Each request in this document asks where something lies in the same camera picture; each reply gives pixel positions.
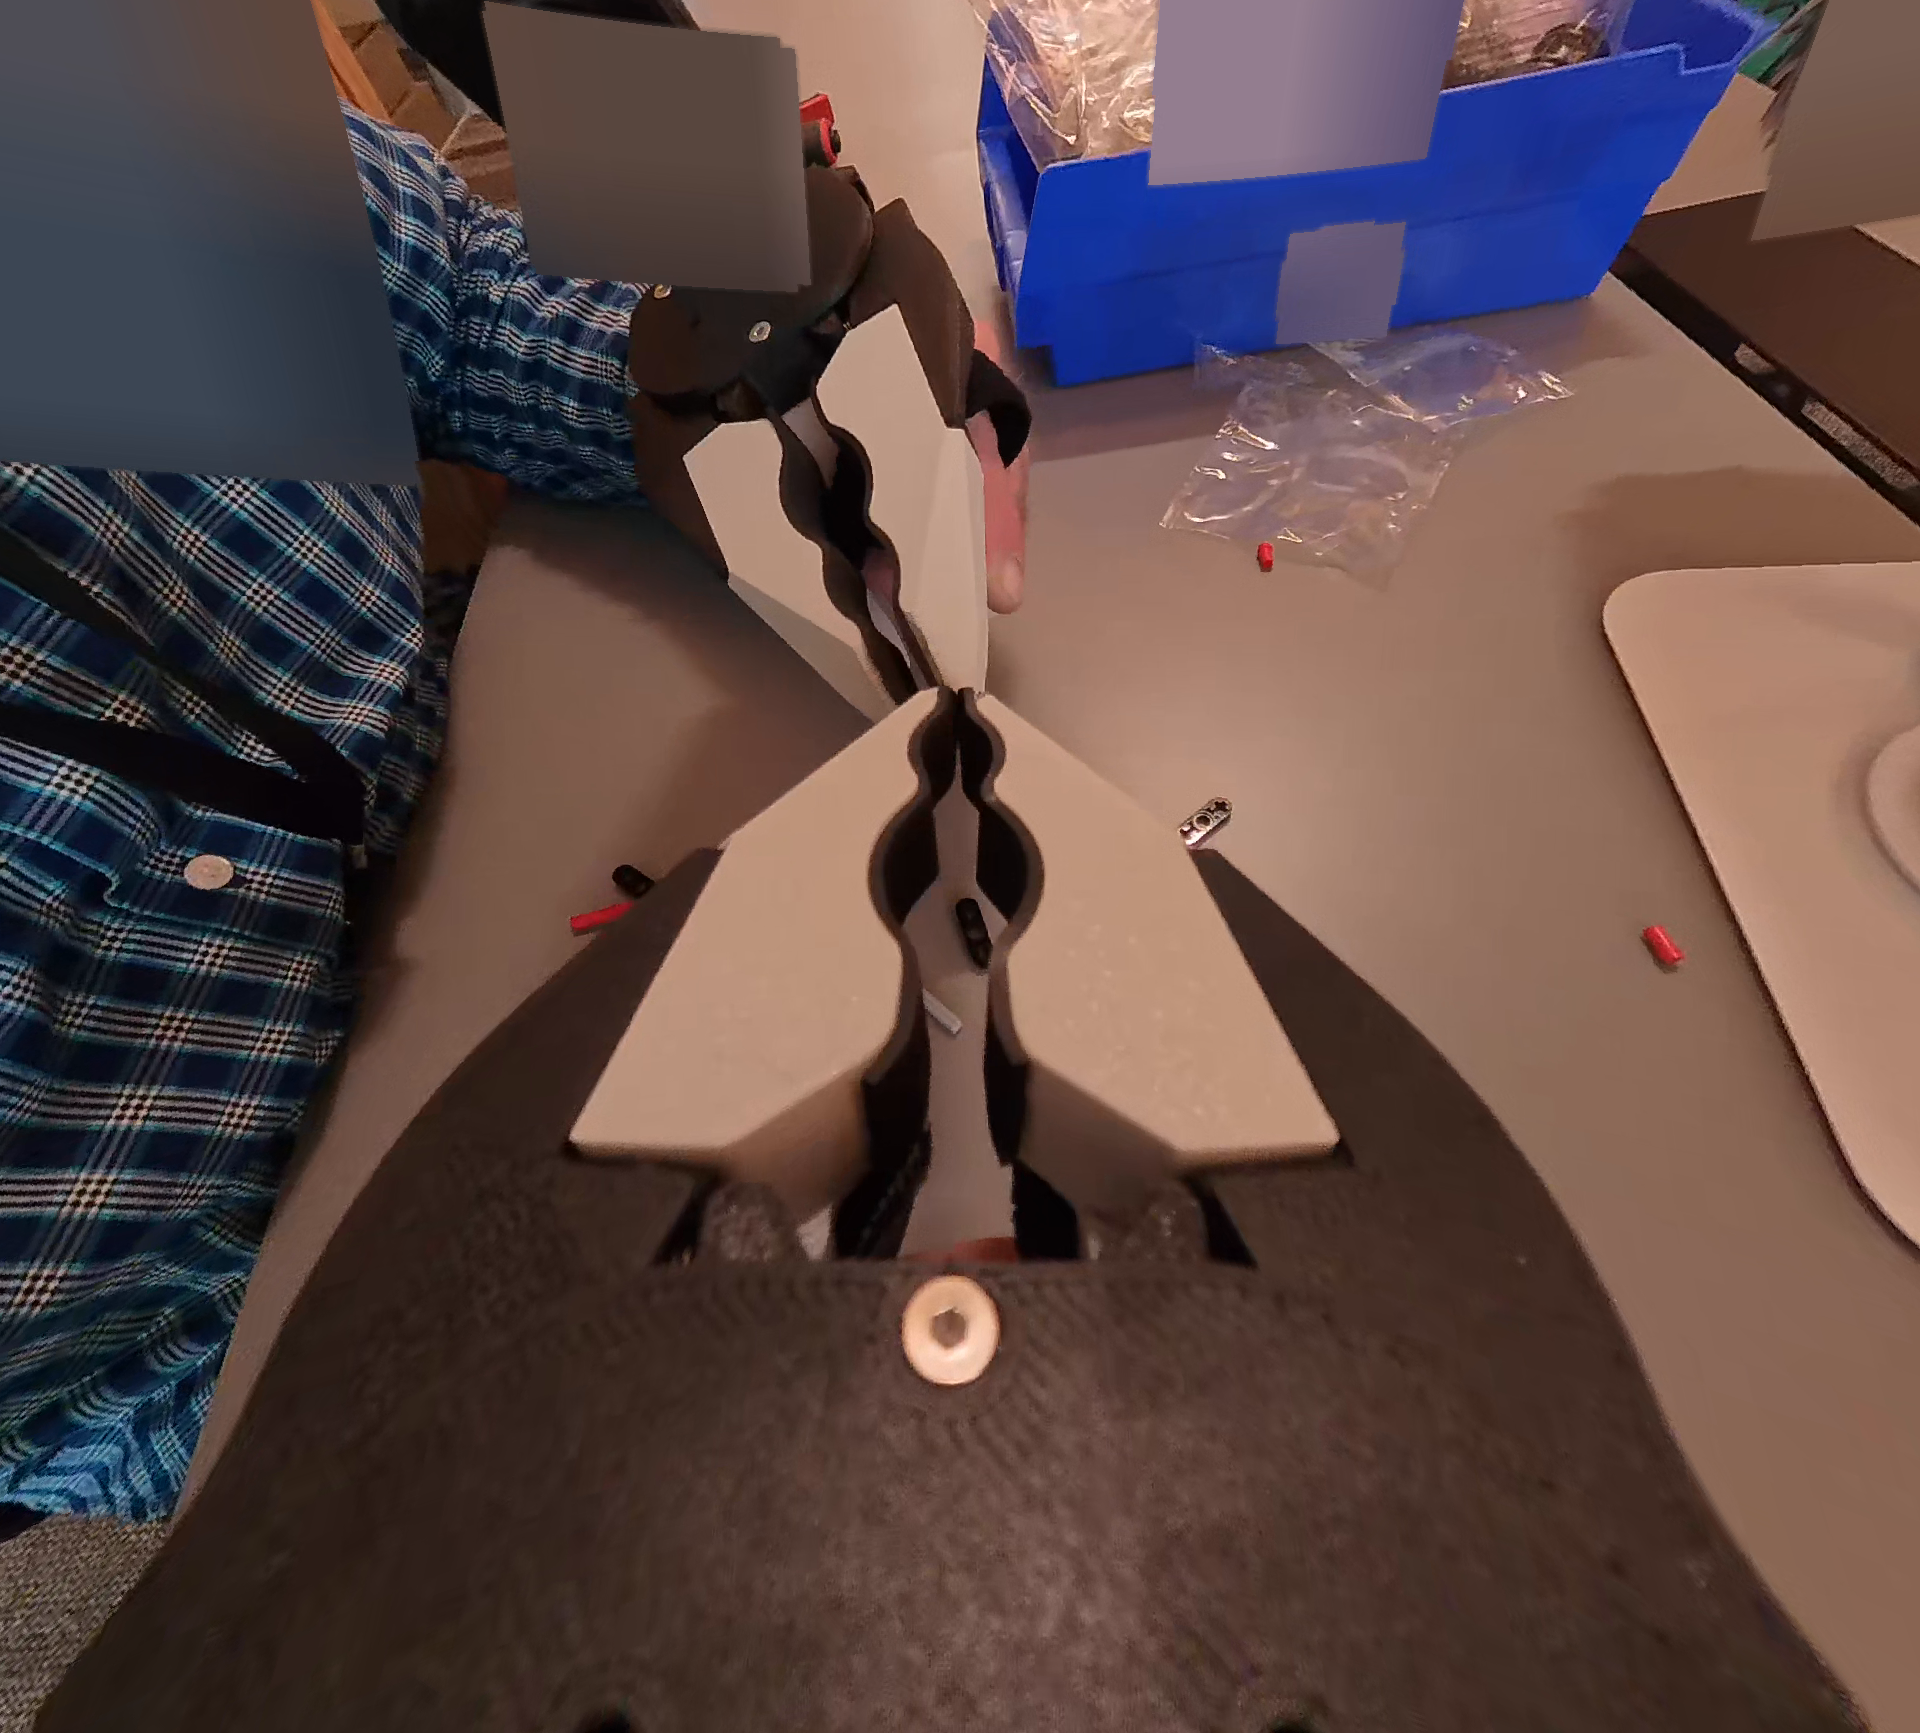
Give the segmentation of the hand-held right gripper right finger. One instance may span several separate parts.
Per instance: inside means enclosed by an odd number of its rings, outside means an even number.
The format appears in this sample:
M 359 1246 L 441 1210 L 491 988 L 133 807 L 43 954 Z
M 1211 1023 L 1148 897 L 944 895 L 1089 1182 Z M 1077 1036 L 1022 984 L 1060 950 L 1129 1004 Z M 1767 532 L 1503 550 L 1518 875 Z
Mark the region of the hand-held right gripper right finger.
M 957 721 L 1003 919 L 985 1090 L 1020 1254 L 1081 1255 L 1166 1187 L 1318 1164 L 1337 1123 L 1179 831 L 992 695 Z

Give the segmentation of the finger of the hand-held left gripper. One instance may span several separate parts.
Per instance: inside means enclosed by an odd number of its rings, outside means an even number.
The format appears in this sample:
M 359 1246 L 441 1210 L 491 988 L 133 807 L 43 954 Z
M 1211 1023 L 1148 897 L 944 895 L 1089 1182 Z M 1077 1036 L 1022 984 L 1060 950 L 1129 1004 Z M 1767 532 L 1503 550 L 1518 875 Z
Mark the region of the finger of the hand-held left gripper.
M 871 721 L 917 695 L 871 617 L 867 584 L 828 542 L 822 474 L 778 425 L 718 425 L 685 455 L 733 592 Z
M 871 540 L 855 570 L 880 656 L 915 688 L 983 692 L 985 474 L 969 435 L 947 425 L 899 307 L 849 332 L 820 376 L 818 410 L 851 455 L 841 490 Z

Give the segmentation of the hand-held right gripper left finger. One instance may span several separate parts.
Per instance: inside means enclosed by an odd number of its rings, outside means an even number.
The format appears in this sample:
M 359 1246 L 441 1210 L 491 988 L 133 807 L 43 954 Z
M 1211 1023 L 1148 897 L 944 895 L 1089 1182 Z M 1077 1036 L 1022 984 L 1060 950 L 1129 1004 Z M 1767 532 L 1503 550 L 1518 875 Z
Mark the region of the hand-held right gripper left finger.
M 932 1159 L 932 1046 L 904 922 L 940 875 L 961 701 L 925 691 L 740 827 L 570 1134 L 830 1213 L 890 1260 Z

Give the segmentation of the person's left forearm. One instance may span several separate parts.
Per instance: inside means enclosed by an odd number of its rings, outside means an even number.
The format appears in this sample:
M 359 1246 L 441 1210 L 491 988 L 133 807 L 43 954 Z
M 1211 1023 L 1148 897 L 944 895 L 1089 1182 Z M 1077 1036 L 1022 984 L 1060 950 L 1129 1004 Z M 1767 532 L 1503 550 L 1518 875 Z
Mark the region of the person's left forearm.
M 639 504 L 630 332 L 644 283 L 534 271 L 521 215 L 342 103 L 421 450 L 549 499 Z

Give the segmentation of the black lego box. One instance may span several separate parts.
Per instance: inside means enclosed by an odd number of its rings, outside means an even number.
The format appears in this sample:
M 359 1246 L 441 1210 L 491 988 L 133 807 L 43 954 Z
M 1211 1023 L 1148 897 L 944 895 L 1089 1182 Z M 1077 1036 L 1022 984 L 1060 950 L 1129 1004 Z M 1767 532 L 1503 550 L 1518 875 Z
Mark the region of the black lego box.
M 1754 240 L 1758 194 L 1644 216 L 1615 274 L 1919 521 L 1919 266 L 1854 228 Z

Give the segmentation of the person's left hand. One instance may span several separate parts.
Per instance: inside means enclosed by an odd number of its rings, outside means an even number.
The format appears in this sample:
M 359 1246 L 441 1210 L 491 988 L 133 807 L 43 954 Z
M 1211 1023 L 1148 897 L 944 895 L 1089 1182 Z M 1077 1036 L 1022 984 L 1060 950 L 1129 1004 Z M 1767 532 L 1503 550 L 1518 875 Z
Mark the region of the person's left hand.
M 1027 597 L 1032 452 L 1005 460 L 997 422 L 977 412 L 967 432 L 980 468 L 987 604 L 997 617 L 1020 611 Z

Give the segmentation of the clear plastic bag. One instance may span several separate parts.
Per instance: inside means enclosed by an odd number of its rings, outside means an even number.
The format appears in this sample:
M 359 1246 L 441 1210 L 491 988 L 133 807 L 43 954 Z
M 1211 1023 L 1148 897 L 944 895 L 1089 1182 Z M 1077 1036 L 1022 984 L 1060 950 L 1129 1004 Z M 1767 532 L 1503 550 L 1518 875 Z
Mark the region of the clear plastic bag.
M 1222 421 L 1161 526 L 1367 584 L 1402 563 L 1459 456 L 1491 425 L 1572 398 L 1531 350 L 1456 325 L 1234 353 L 1195 349 Z

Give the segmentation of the person's torso plaid shirt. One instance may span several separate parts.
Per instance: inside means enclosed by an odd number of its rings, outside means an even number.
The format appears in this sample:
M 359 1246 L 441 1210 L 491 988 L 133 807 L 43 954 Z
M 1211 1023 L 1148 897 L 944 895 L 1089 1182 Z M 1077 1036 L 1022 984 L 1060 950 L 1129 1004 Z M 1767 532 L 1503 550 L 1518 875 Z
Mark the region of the person's torso plaid shirt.
M 180 1501 L 441 757 L 416 487 L 4 466 L 4 1526 Z

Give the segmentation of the blue plastic bin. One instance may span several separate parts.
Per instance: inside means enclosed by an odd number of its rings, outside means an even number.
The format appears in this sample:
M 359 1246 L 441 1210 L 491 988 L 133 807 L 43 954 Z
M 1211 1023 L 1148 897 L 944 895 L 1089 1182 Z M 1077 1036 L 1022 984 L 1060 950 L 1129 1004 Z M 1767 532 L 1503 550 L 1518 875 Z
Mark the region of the blue plastic bin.
M 1738 0 L 1635 0 L 1615 51 L 1444 91 L 1422 163 L 1153 187 L 1148 155 L 1041 167 L 980 73 L 977 163 L 1022 349 L 1060 384 L 1199 345 L 1265 353 L 1299 232 L 1402 228 L 1397 329 L 1591 294 L 1772 26 Z

